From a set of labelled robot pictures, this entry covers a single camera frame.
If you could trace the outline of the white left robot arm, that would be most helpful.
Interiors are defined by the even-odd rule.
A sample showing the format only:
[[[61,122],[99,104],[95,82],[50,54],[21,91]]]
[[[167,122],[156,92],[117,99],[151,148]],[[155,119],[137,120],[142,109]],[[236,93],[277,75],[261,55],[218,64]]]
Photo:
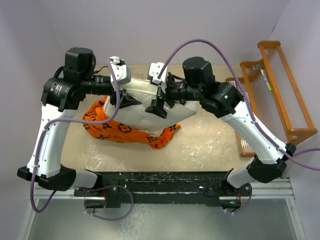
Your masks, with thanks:
[[[72,47],[65,52],[64,65],[43,86],[41,96],[41,123],[32,156],[26,166],[17,170],[17,176],[46,190],[66,191],[71,187],[85,188],[91,196],[103,191],[103,178],[89,170],[76,170],[61,164],[70,123],[106,125],[121,107],[120,85],[131,80],[131,70],[118,56],[107,61],[110,76],[100,76],[96,56],[91,49]],[[114,95],[115,106],[106,120],[75,119],[80,102],[87,95]]]

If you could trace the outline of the orange patterned pillowcase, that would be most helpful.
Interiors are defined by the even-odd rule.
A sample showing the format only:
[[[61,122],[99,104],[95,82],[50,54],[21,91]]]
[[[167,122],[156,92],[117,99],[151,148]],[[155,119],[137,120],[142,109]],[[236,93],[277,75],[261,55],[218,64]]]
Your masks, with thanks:
[[[109,117],[103,111],[103,106],[108,100],[104,98],[95,101],[83,115],[84,121],[99,122],[105,121]],[[151,133],[146,130],[138,130],[128,125],[111,120],[105,124],[83,124],[84,129],[95,139],[111,141],[115,143],[143,143],[157,150],[163,148],[173,137],[181,125],[176,123],[160,131]]]

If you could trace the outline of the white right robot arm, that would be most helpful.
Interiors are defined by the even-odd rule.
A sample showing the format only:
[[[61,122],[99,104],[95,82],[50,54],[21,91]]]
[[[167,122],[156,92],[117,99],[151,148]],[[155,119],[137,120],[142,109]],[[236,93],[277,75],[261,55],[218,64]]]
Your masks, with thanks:
[[[145,111],[167,118],[164,105],[170,108],[187,101],[198,101],[201,107],[236,130],[251,146],[255,155],[240,168],[231,169],[222,181],[222,190],[235,195],[240,187],[258,181],[269,183],[281,177],[296,146],[278,139],[247,106],[244,95],[228,82],[215,80],[212,65],[202,57],[186,59],[184,78],[175,81],[164,63],[151,63],[147,78],[157,86],[155,99]]]

